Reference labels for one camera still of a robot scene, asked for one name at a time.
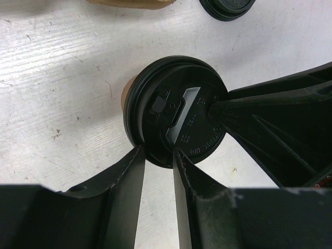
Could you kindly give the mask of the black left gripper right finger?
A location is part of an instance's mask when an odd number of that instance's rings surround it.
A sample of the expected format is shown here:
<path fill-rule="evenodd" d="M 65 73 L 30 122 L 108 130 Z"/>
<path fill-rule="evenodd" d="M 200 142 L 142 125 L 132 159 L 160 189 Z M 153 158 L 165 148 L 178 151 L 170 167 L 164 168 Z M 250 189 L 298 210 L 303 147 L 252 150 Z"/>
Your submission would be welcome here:
<path fill-rule="evenodd" d="M 228 188 L 173 152 L 180 248 L 331 248 L 329 188 Z"/>

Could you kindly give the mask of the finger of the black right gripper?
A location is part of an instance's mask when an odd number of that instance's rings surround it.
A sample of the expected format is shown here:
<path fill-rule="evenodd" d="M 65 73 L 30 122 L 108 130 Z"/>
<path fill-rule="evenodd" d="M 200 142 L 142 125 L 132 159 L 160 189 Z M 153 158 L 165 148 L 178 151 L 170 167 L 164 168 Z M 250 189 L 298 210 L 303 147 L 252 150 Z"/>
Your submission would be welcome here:
<path fill-rule="evenodd" d="M 330 63 L 230 91 L 209 117 L 278 186 L 331 186 Z"/>

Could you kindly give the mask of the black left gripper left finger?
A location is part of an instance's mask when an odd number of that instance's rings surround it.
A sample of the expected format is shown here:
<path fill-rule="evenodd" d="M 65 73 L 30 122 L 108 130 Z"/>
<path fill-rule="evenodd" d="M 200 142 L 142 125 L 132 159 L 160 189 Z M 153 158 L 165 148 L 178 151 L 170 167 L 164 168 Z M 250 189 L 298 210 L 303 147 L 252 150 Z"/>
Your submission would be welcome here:
<path fill-rule="evenodd" d="M 1 185 L 1 248 L 134 248 L 144 172 L 137 146 L 65 192 Z"/>

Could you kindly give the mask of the pulp cup carrier tray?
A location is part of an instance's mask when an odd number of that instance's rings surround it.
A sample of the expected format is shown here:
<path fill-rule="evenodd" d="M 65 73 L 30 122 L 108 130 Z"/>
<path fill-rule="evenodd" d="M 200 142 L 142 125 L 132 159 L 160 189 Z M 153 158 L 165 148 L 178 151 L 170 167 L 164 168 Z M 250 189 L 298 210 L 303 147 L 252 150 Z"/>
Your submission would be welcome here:
<path fill-rule="evenodd" d="M 88 0 L 88 2 L 119 8 L 158 10 L 173 4 L 175 0 Z"/>

